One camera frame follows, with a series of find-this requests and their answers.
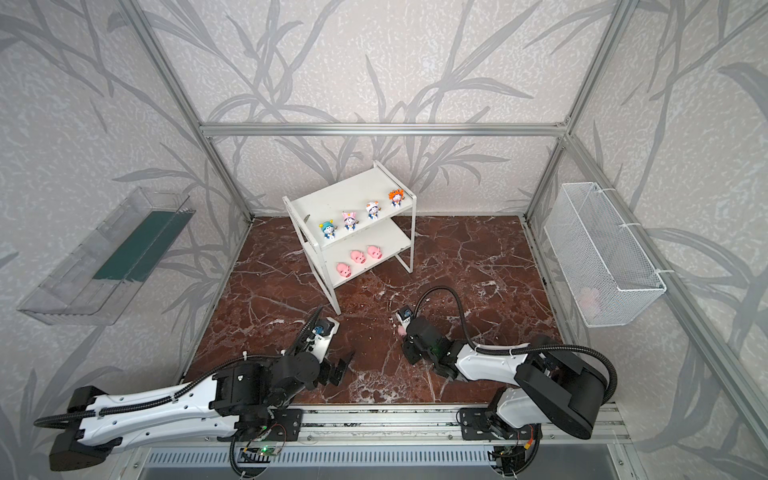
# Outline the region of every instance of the green strip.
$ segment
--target green strip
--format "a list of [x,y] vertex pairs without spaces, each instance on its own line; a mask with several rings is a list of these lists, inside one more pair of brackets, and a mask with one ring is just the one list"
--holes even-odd
[[94,280],[146,281],[193,214],[150,212],[96,272]]

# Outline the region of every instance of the wallpaper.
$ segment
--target wallpaper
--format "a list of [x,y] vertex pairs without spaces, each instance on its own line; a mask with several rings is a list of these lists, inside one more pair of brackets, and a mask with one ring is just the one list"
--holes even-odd
[[768,394],[768,2],[637,12],[577,133]]
[[[111,2],[0,3],[0,477],[48,471],[77,386],[136,392],[178,379],[248,225]],[[18,311],[135,187],[197,212],[113,326],[47,326]]]
[[588,181],[564,155],[531,216],[531,228],[577,344],[616,367],[613,401],[651,480],[768,478],[768,458],[738,416],[663,297],[626,326],[588,329],[544,232],[559,185]]
[[[283,196],[310,194],[381,161],[428,213],[525,211],[551,137],[220,137],[217,148],[256,214],[283,214]],[[421,161],[409,162],[409,149]]]
[[556,122],[614,1],[141,0],[201,120]]
[[[768,3],[654,5],[634,12],[575,131],[768,392]],[[532,219],[540,240],[557,185],[583,179],[572,161],[560,166]],[[666,303],[586,330],[543,241],[574,336],[617,364],[617,402],[651,478],[768,478]]]

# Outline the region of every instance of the marble floor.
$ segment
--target marble floor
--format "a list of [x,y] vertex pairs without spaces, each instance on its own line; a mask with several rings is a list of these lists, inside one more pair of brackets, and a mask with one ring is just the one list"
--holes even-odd
[[[410,217],[396,221],[410,235]],[[310,271],[290,220],[257,218],[188,378],[235,356],[288,347],[320,304],[341,326],[329,358],[356,354],[343,383],[302,392],[294,403],[489,402],[500,383],[447,382],[403,357],[392,313],[435,285],[462,296],[477,343],[516,345],[538,333],[560,340],[517,217],[417,217],[414,273],[392,258],[336,290],[333,312]],[[462,336],[453,298],[435,292],[423,314],[448,338]]]

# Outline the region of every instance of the pink pig toy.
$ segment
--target pink pig toy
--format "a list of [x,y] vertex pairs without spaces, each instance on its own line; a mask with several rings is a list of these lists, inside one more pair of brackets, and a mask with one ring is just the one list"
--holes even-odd
[[362,254],[359,250],[352,250],[352,252],[349,254],[350,257],[352,257],[352,260],[355,260],[355,263],[365,263],[366,262],[366,256]]
[[376,260],[382,257],[382,251],[376,245],[368,247],[368,254]]
[[336,271],[339,272],[339,275],[343,276],[344,278],[349,278],[349,276],[352,275],[352,269],[350,269],[349,265],[346,263],[337,263]]

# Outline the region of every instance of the figurine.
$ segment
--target figurine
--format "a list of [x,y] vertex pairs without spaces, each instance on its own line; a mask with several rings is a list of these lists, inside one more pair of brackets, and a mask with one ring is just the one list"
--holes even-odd
[[347,230],[355,230],[355,225],[357,225],[357,213],[342,212],[342,216],[344,217],[344,227],[346,227]]
[[379,218],[379,210],[381,210],[381,207],[379,207],[379,202],[373,201],[366,205],[366,210],[368,211],[368,218],[376,220]]
[[405,195],[406,192],[402,191],[402,188],[389,192],[389,199],[392,201],[392,206],[394,208],[400,208],[400,202],[402,202]]
[[339,272],[339,275],[343,276],[344,278],[349,278],[349,276],[352,275],[352,269],[350,269],[349,265],[346,263],[337,263],[336,271]]
[[368,254],[375,260],[378,260],[382,257],[382,251],[376,245],[371,245],[368,247]]
[[333,220],[328,220],[325,223],[321,223],[320,229],[323,231],[323,235],[325,235],[326,238],[329,238],[329,239],[336,238],[336,234],[334,233],[334,231],[336,230],[336,227],[333,226]]
[[366,262],[366,256],[362,254],[360,250],[352,250],[352,252],[349,254],[350,257],[352,257],[352,260],[355,260],[355,263],[365,263]]

